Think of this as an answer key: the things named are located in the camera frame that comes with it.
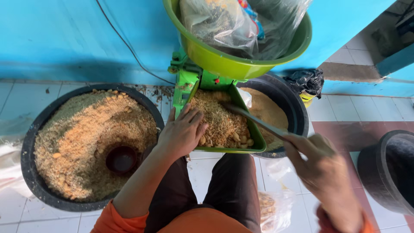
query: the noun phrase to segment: green plastic basin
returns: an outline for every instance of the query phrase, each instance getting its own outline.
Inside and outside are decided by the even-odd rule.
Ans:
[[[208,46],[193,36],[180,22],[180,0],[163,0],[165,10],[181,33],[181,46],[188,57],[201,68],[221,77],[243,80],[259,77],[275,66],[288,63],[302,55],[312,39],[312,24],[306,13],[292,43],[281,58],[258,61],[228,55]]]

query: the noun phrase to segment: small red bowl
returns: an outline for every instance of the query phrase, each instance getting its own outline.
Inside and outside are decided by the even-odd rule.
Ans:
[[[129,146],[112,149],[106,156],[106,167],[116,174],[129,172],[137,163],[137,154]]]

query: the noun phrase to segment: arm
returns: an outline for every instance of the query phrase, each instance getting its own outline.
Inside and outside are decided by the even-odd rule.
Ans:
[[[155,190],[171,164],[197,146],[208,124],[200,125],[203,113],[198,109],[189,109],[190,104],[186,104],[176,120],[175,108],[171,110],[157,146],[114,198],[113,205],[121,217],[145,215]]]
[[[303,184],[321,202],[335,229],[342,233],[357,233],[363,227],[363,210],[352,190],[347,165],[331,143],[319,134],[309,138],[285,136],[287,156]],[[308,160],[302,159],[299,151]]]

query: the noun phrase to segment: person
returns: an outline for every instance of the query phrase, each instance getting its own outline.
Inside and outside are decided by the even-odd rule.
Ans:
[[[208,124],[186,104],[173,108],[156,146],[96,221],[92,233],[260,233],[260,205],[254,159],[225,154],[212,170],[202,204],[197,203],[185,155],[197,146]],[[355,197],[344,158],[321,135],[285,136],[287,156],[304,185],[321,202],[322,233],[373,233]]]

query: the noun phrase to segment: hand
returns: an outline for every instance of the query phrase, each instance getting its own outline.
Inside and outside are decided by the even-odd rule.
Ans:
[[[296,173],[320,200],[333,226],[343,233],[358,232],[362,209],[352,190],[345,159],[320,134],[309,138],[289,134],[285,138],[293,143],[285,142],[284,147]]]
[[[172,162],[193,151],[208,127],[208,124],[200,125],[204,114],[197,108],[190,111],[190,107],[190,104],[184,105],[176,120],[176,108],[171,109],[167,124],[154,148],[167,152]]]

